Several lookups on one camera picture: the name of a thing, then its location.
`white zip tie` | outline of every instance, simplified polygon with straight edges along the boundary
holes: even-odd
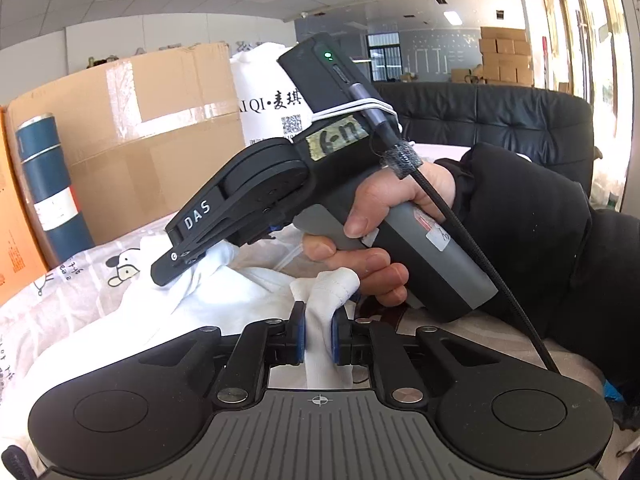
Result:
[[[329,119],[331,117],[347,115],[354,112],[361,112],[363,110],[371,110],[374,108],[377,108],[378,110],[382,110],[383,112],[393,115],[393,117],[396,118],[396,123],[398,124],[398,130],[400,131],[400,133],[402,133],[402,126],[400,125],[400,121],[398,120],[398,114],[393,109],[393,107],[389,103],[385,103],[384,101],[381,101],[380,99],[375,99],[373,97],[358,99],[356,101],[351,101],[349,103],[334,106],[333,108],[327,108],[327,110],[322,110],[321,112],[317,112],[312,115],[311,122],[314,123],[322,119]]]

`ceiling light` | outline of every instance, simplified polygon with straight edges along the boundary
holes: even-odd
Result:
[[[451,25],[462,25],[462,20],[455,10],[447,10],[444,13],[444,17],[449,20],[449,23]]]

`blue gripper pad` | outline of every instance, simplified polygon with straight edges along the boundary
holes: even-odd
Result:
[[[306,303],[296,301],[287,321],[287,364],[299,365],[305,361]]]
[[[331,350],[334,363],[351,363],[351,325],[344,306],[338,308],[331,318]]]

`blue cylinder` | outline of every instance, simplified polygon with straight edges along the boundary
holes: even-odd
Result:
[[[53,115],[29,119],[15,135],[34,208],[59,263],[94,247],[73,194]]]

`black cable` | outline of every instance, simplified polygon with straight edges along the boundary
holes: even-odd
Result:
[[[482,252],[482,249],[478,246],[478,244],[473,239],[471,234],[469,234],[469,231],[466,230],[466,228],[462,225],[462,222],[460,221],[460,219],[455,215],[455,213],[451,210],[449,205],[447,205],[444,199],[439,195],[439,193],[435,190],[435,188],[431,185],[431,183],[425,178],[425,176],[422,173],[420,173],[419,170],[412,171],[410,175],[414,178],[418,186],[420,186],[422,190],[427,194],[427,196],[431,198],[431,200],[433,200],[433,203],[444,215],[444,218],[446,218],[450,222],[450,224],[452,225],[456,233],[459,234],[461,238],[463,238],[463,243],[467,246],[467,249],[472,253],[472,254],[469,254],[472,260],[475,261],[476,264],[478,264],[478,267],[484,270],[486,275],[489,276],[489,279],[491,279],[491,281],[494,282],[494,285],[496,286],[496,288],[500,290],[507,297],[507,300],[509,301],[509,306],[513,310],[513,313],[524,324],[525,332],[529,337],[533,347],[536,349],[536,352],[538,352],[540,359],[542,359],[542,362],[544,363],[546,369],[559,374],[560,370],[558,370],[558,366],[556,366],[556,363],[551,357],[549,350],[546,349],[545,344],[542,342],[542,339],[540,339],[540,336],[538,335],[538,332],[533,326],[533,323],[530,321],[529,317],[520,306],[520,303],[518,303],[518,300],[513,295],[513,293],[511,292],[507,284],[504,282],[504,280],[502,279],[501,275],[498,273],[497,270],[495,270],[495,267],[492,265],[489,259],[484,255],[484,253]]]

